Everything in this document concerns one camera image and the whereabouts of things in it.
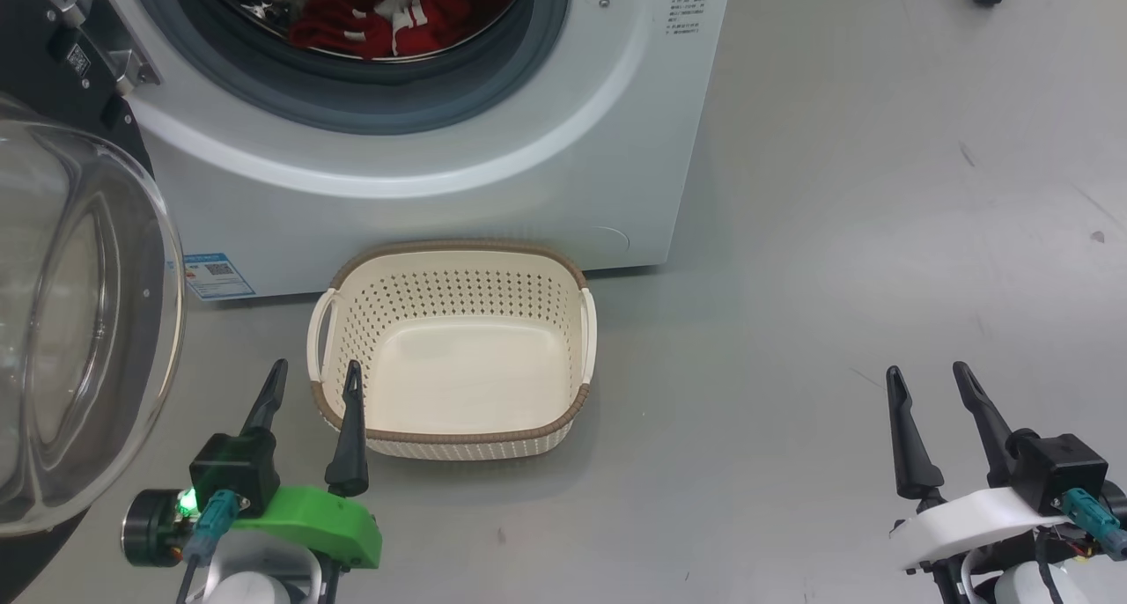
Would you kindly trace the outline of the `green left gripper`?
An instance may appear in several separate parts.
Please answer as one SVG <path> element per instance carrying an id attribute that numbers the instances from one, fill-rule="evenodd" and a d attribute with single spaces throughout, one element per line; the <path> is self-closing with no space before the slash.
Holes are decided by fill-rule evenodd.
<path id="1" fill-rule="evenodd" d="M 285 358 L 270 366 L 239 432 L 241 437 L 270 434 L 284 400 L 287 368 Z M 194 489 L 137 492 L 122 527 L 122 551 L 128 563 L 202 568 L 210 565 L 222 540 L 236 533 L 259 533 L 329 557 L 343 568 L 374 571 L 383 545 L 378 521 L 350 500 L 369 491 L 370 485 L 364 384 L 357 359 L 349 362 L 341 400 L 341 430 L 325 472 L 329 492 L 307 485 L 282 487 L 256 517 L 250 515 L 248 500 L 230 490 L 208 499 Z"/>

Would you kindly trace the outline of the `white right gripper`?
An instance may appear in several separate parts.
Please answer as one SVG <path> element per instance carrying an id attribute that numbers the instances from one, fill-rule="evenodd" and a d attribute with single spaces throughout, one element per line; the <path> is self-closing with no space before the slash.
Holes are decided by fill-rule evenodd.
<path id="1" fill-rule="evenodd" d="M 990 463 L 987 483 L 995 489 L 969 492 L 920 512 L 893 528 L 889 533 L 891 561 L 898 571 L 961 556 L 1032 528 L 1057 527 L 1068 521 L 1062 514 L 1042 516 L 1014 489 L 1001 488 L 1011 483 L 1015 465 L 1006 448 L 1012 430 L 969 364 L 955 362 L 953 378 L 962 407 L 974 417 L 983 454 Z M 946 478 L 932 463 L 919 436 L 912 415 L 912 396 L 898 366 L 886 371 L 886 385 L 896 492 L 907 500 L 941 501 L 940 487 Z"/>

